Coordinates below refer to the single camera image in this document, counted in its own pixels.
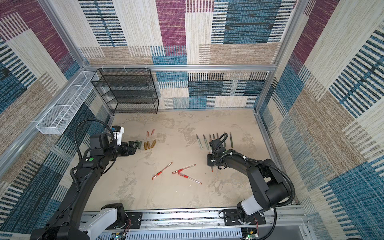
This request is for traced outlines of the mint highlighter pen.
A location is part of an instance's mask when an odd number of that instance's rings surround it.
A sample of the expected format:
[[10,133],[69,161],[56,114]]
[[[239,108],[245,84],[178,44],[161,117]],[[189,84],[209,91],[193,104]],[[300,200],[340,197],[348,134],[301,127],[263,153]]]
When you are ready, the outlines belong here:
[[207,149],[209,150],[210,147],[209,147],[208,141],[207,141],[207,139],[206,139],[206,136],[203,135],[203,138],[204,138],[205,145],[206,145]]
[[203,145],[202,145],[202,143],[201,143],[201,140],[200,140],[199,136],[196,135],[196,137],[197,137],[197,141],[198,141],[198,143],[199,143],[200,149],[203,150],[204,148],[203,148]]

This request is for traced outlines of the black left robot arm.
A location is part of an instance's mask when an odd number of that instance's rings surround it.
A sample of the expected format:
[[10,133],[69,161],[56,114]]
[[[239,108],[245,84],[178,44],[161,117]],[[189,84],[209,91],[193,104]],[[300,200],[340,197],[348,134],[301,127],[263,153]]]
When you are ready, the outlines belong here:
[[77,150],[80,161],[70,169],[73,180],[57,211],[42,229],[33,230],[32,240],[95,240],[109,227],[122,229],[129,220],[122,204],[110,204],[86,224],[81,223],[85,206],[93,188],[118,157],[132,156],[138,143],[123,142],[124,128],[107,127],[108,132],[90,137],[85,153]]

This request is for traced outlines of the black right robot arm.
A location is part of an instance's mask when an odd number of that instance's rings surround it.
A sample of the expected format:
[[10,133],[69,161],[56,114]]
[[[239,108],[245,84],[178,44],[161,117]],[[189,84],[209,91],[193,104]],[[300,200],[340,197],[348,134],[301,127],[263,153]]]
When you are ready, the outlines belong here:
[[241,201],[238,214],[250,218],[255,213],[291,204],[296,196],[292,180],[271,159],[254,160],[224,146],[228,134],[209,142],[212,150],[207,155],[207,164],[220,170],[234,169],[248,177],[252,195]]

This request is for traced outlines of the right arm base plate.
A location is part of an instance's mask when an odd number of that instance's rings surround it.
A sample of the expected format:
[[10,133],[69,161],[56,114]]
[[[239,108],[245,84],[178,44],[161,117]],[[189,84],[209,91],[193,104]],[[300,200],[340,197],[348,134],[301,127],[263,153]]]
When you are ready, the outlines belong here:
[[266,219],[263,214],[256,212],[252,215],[247,215],[240,209],[221,210],[219,217],[224,220],[226,226],[266,224]]

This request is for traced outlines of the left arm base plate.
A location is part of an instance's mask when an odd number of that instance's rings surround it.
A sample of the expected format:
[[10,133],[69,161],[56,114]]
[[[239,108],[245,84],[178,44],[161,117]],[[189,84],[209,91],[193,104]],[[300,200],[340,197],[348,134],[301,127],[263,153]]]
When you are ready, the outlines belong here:
[[139,229],[142,223],[142,212],[126,212],[126,217],[117,226],[109,226],[107,230]]

